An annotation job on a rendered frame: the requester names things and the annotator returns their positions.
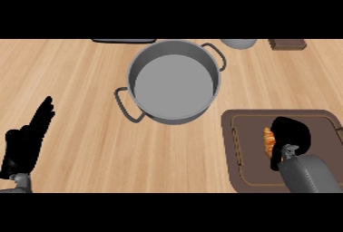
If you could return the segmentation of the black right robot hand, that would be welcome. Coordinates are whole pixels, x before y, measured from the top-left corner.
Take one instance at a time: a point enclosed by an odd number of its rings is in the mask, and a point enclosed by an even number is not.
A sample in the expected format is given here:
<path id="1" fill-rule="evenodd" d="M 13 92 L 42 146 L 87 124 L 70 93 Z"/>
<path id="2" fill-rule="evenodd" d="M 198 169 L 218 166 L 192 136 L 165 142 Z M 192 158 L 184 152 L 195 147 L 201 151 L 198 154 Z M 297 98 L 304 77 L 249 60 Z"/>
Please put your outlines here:
<path id="1" fill-rule="evenodd" d="M 295 145 L 298 149 L 294 151 L 294 155 L 303 155 L 310 147 L 310 132 L 306 124 L 286 117 L 276 117 L 272 122 L 270 131 L 274 136 L 276 143 L 272 149 L 270 157 L 270 169 L 279 170 L 280 163 L 280 150 L 282 147 L 289 144 Z"/>

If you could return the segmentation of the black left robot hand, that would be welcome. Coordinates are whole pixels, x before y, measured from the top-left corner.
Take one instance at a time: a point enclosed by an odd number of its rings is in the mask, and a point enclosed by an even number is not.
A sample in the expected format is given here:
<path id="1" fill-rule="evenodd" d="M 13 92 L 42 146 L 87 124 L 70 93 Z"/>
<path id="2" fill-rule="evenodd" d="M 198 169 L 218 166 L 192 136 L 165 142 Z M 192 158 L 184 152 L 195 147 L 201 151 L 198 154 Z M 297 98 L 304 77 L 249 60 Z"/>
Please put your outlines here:
<path id="1" fill-rule="evenodd" d="M 5 133 L 5 155 L 0 169 L 0 179 L 14 174 L 29 174 L 35 168 L 42 139 L 54 116 L 51 97 L 41 102 L 31 122 L 19 130 Z"/>

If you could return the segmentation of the golden croissant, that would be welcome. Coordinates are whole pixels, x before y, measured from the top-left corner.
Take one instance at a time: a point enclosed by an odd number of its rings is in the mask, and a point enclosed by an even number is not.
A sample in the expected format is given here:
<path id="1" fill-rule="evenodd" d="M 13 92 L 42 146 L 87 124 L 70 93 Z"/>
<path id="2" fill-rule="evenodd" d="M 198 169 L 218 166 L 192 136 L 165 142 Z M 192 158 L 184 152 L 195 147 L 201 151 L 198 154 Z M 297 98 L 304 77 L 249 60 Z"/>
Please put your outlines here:
<path id="1" fill-rule="evenodd" d="M 270 131 L 267 127 L 264 127 L 264 154 L 267 158 L 272 157 L 272 149 L 273 149 L 274 143 L 276 143 L 276 140 L 274 140 L 273 132 Z"/>

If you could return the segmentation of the brown tray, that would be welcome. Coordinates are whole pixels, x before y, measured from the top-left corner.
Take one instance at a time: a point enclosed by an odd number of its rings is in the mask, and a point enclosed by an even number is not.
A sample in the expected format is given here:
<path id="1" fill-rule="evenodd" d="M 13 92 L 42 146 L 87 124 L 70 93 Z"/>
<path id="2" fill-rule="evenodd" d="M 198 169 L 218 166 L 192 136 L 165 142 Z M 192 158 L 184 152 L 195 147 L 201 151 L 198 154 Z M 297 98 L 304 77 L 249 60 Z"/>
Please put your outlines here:
<path id="1" fill-rule="evenodd" d="M 221 114 L 221 137 L 229 180 L 239 193 L 288 193 L 280 175 L 269 168 L 264 128 L 277 117 L 303 122 L 310 132 L 307 154 L 326 164 L 343 188 L 343 124 L 326 110 L 227 110 Z"/>

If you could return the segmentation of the grey metal pot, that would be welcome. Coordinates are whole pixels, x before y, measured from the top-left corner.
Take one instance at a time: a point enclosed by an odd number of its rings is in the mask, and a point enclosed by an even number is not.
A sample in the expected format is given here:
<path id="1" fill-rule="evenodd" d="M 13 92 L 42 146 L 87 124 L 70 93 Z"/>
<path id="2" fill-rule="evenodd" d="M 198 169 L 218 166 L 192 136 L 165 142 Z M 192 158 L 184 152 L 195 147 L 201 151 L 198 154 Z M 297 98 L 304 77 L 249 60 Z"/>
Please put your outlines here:
<path id="1" fill-rule="evenodd" d="M 193 121 L 215 99 L 224 68 L 211 43 L 164 40 L 146 46 L 130 63 L 125 87 L 113 92 L 127 120 L 138 123 L 147 116 L 168 125 Z"/>

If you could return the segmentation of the brown block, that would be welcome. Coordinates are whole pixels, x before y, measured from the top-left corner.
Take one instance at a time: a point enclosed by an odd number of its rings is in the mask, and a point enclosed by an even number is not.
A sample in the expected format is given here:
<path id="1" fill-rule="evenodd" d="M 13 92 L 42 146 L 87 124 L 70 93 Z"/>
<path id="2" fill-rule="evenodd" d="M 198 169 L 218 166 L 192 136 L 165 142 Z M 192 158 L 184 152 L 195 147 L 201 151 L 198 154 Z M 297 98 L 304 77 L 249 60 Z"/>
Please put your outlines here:
<path id="1" fill-rule="evenodd" d="M 269 39 L 267 42 L 274 51 L 301 51 L 307 47 L 303 39 Z"/>

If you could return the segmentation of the grey rounded object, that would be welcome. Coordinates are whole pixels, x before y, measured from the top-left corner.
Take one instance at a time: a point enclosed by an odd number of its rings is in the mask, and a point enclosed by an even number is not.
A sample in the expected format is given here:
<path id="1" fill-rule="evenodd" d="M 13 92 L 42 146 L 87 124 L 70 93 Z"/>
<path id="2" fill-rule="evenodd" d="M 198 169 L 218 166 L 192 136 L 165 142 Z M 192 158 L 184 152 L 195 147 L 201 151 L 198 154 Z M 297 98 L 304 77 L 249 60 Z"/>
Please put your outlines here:
<path id="1" fill-rule="evenodd" d="M 236 49 L 236 50 L 245 50 L 251 48 L 257 42 L 255 39 L 221 39 L 223 44 Z"/>

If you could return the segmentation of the flat black object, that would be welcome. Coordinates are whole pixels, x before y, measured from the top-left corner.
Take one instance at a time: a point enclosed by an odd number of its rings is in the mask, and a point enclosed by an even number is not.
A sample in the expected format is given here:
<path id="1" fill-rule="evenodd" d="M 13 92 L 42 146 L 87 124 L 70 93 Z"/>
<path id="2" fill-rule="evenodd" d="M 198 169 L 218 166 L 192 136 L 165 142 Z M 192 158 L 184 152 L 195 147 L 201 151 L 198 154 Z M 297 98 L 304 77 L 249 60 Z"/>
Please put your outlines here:
<path id="1" fill-rule="evenodd" d="M 91 39 L 91 41 L 101 44 L 150 44 L 156 39 Z"/>

